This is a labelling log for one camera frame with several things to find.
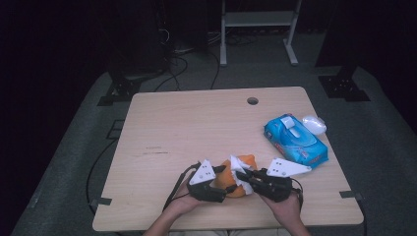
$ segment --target blue package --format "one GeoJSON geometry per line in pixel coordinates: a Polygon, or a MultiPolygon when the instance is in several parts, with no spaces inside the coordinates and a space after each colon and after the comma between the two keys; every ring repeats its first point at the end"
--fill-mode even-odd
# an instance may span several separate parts
{"type": "Polygon", "coordinates": [[[270,120],[264,135],[287,160],[312,168],[328,160],[328,147],[291,114],[270,120]]]}

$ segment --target white metal frame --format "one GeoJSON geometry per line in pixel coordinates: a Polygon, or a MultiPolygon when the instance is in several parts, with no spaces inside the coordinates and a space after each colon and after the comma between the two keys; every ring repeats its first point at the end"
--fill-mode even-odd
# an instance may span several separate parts
{"type": "Polygon", "coordinates": [[[292,49],[292,39],[297,25],[302,0],[297,0],[294,11],[272,12],[226,12],[225,1],[221,5],[221,43],[220,65],[227,65],[226,28],[228,27],[270,27],[290,26],[289,35],[283,39],[291,65],[298,65],[297,57],[292,49]]]}

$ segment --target person's right hand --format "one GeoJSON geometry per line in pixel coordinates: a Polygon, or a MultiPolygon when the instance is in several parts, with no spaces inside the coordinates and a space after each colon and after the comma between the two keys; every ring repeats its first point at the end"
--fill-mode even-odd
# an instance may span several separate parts
{"type": "Polygon", "coordinates": [[[286,228],[292,236],[310,235],[300,217],[300,203],[298,201],[297,193],[291,191],[288,199],[279,203],[261,195],[260,197],[272,210],[275,219],[286,228]]]}

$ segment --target black stand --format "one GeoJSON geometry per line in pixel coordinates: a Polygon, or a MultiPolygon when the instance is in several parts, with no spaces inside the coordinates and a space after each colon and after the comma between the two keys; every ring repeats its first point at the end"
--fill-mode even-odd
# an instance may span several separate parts
{"type": "Polygon", "coordinates": [[[358,89],[352,80],[356,64],[344,65],[336,76],[319,76],[329,98],[344,98],[346,101],[370,101],[368,95],[358,89]]]}
{"type": "Polygon", "coordinates": [[[138,79],[128,80],[122,72],[120,64],[110,63],[108,74],[111,77],[112,84],[106,95],[101,97],[97,106],[111,106],[113,102],[131,101],[133,95],[139,92],[144,81],[156,78],[164,72],[164,70],[160,70],[151,76],[141,76],[138,79]]]}

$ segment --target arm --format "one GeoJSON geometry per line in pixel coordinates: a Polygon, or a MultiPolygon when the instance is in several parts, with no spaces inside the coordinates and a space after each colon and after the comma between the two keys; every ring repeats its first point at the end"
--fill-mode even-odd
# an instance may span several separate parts
{"type": "Polygon", "coordinates": [[[184,181],[175,196],[175,200],[163,211],[157,220],[145,232],[144,236],[166,236],[172,224],[181,217],[182,214],[192,211],[203,202],[196,200],[188,195],[188,189],[184,181]]]}
{"type": "Polygon", "coordinates": [[[264,196],[262,200],[269,206],[276,220],[286,229],[292,236],[311,236],[300,217],[300,204],[297,194],[291,192],[289,198],[285,201],[276,203],[264,196]]]}

